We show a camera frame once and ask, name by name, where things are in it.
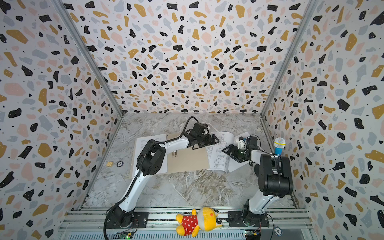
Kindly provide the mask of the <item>text printed paper sheet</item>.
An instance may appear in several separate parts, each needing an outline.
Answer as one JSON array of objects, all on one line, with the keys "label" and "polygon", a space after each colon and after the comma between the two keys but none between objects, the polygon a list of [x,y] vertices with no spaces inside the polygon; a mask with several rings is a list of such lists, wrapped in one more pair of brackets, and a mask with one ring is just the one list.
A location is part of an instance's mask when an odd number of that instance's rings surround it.
[{"label": "text printed paper sheet", "polygon": [[158,172],[165,173],[167,167],[162,167],[166,157],[167,135],[141,137],[136,140],[134,159],[136,169],[142,176],[153,176]]}]

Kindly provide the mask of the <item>technical drawing paper sheet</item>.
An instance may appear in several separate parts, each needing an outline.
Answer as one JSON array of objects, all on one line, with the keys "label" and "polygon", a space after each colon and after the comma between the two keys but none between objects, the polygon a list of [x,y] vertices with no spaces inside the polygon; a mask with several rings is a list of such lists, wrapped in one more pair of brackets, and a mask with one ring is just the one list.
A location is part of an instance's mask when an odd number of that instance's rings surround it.
[{"label": "technical drawing paper sheet", "polygon": [[229,145],[235,144],[235,136],[229,132],[218,132],[213,134],[219,139],[219,142],[215,145],[206,147],[209,160],[208,170],[228,173],[230,157],[223,152],[223,149]]}]

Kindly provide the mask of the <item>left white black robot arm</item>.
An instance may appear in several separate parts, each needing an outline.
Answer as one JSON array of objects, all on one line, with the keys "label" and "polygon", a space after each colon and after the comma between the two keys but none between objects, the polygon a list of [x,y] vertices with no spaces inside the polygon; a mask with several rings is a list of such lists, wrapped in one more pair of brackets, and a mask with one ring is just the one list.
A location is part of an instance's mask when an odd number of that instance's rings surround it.
[{"label": "left white black robot arm", "polygon": [[219,142],[216,135],[209,133],[208,125],[200,122],[196,122],[192,129],[183,129],[176,138],[165,141],[148,140],[137,157],[136,170],[129,187],[110,212],[119,209],[123,213],[131,213],[149,178],[159,172],[168,154],[188,148],[195,150],[195,146],[201,149]]}]

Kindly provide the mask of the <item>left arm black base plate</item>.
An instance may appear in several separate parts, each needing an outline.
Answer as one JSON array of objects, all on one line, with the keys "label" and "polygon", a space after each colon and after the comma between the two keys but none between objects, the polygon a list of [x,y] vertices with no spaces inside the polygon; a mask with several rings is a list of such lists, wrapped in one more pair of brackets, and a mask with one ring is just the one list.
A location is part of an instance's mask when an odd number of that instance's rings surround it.
[{"label": "left arm black base plate", "polygon": [[106,229],[145,229],[148,219],[148,212],[133,212],[123,216],[121,221],[111,214],[110,217],[106,218]]}]

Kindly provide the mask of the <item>beige manila folder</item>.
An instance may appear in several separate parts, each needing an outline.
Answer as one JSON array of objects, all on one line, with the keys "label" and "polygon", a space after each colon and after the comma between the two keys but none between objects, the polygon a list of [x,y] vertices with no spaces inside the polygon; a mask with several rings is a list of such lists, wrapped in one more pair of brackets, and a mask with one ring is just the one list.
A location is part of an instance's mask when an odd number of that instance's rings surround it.
[{"label": "beige manila folder", "polygon": [[[168,134],[167,140],[178,137],[178,134]],[[173,174],[180,172],[194,172],[197,170],[205,170],[209,168],[209,160],[206,148],[193,150],[192,148],[177,151],[178,156],[175,158],[172,154],[166,155],[162,167],[167,167],[165,173],[158,172],[156,175]],[[133,155],[133,162],[130,172],[130,178],[134,176],[136,163]]]}]

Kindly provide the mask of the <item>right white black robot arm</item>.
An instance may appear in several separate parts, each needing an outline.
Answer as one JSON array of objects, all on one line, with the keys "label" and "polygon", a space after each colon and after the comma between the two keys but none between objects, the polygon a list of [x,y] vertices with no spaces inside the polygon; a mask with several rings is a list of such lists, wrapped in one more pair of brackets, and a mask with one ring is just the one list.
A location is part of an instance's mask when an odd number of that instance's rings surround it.
[{"label": "right white black robot arm", "polygon": [[247,162],[254,167],[258,177],[259,190],[246,201],[242,217],[255,218],[266,215],[267,208],[275,201],[291,195],[294,190],[290,159],[283,156],[286,140],[277,138],[274,141],[273,153],[259,148],[260,138],[250,135],[245,138],[244,147],[229,145],[222,150],[237,163]]}]

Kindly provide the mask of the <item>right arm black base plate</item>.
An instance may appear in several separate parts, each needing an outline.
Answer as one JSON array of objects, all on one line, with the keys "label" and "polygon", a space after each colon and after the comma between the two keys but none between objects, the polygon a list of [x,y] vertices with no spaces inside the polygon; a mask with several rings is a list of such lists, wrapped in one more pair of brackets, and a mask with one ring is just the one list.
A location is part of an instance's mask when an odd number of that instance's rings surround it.
[{"label": "right arm black base plate", "polygon": [[229,211],[228,223],[231,228],[236,227],[269,227],[270,223],[266,214],[257,215],[249,212],[247,215],[242,211]]}]

